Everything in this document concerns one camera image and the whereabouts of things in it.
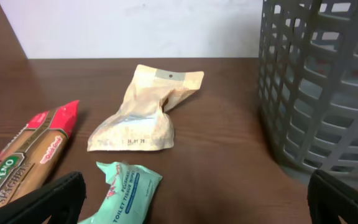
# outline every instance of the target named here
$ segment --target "laundry basket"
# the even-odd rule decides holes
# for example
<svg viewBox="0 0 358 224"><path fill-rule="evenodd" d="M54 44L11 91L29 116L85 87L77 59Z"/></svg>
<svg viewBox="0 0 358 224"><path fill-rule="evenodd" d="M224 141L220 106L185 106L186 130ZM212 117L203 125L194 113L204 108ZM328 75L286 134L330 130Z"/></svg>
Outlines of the laundry basket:
<svg viewBox="0 0 358 224"><path fill-rule="evenodd" d="M262 121L284 171L358 187L358 1L264 0Z"/></svg>

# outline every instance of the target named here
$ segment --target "mint green package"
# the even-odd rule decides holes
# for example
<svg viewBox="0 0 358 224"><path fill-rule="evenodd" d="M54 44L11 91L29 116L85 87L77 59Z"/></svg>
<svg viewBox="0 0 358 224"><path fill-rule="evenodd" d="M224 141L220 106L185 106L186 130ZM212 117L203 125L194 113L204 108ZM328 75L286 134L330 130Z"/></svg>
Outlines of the mint green package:
<svg viewBox="0 0 358 224"><path fill-rule="evenodd" d="M106 174L110 189L99 211L79 224L143 223L162 176L140 165L121 162L96 165Z"/></svg>

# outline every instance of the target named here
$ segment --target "food packaging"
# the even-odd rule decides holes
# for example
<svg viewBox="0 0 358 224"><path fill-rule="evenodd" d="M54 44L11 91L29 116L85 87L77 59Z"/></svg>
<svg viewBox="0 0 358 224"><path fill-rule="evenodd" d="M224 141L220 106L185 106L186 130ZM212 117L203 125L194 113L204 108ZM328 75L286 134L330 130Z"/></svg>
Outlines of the food packaging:
<svg viewBox="0 0 358 224"><path fill-rule="evenodd" d="M167 111L199 90L203 72L169 72L138 65L119 111L101 123L88 151L156 151L173 147Z"/></svg>
<svg viewBox="0 0 358 224"><path fill-rule="evenodd" d="M34 116L0 152L0 207L39 188L70 137L78 101Z"/></svg>
<svg viewBox="0 0 358 224"><path fill-rule="evenodd" d="M142 224L162 176L140 165L97 165L106 174L110 189L99 211L79 224Z"/></svg>

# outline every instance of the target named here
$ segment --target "beige packet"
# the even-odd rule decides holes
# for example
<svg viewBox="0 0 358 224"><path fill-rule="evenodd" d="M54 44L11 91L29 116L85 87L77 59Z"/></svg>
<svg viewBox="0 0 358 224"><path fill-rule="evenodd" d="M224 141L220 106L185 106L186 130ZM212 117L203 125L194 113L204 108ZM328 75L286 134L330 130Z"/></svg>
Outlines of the beige packet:
<svg viewBox="0 0 358 224"><path fill-rule="evenodd" d="M95 129L88 151L173 147L173 125L164 112L199 90L203 77L204 72L178 73L138 65L119 111Z"/></svg>

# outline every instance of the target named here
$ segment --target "white backdrop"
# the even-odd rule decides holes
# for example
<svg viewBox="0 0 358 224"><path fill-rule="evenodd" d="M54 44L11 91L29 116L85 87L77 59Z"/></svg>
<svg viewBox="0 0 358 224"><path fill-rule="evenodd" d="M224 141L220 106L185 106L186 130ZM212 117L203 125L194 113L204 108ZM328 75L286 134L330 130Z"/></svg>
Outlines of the white backdrop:
<svg viewBox="0 0 358 224"><path fill-rule="evenodd" d="M262 0L0 0L28 58L257 57Z"/></svg>

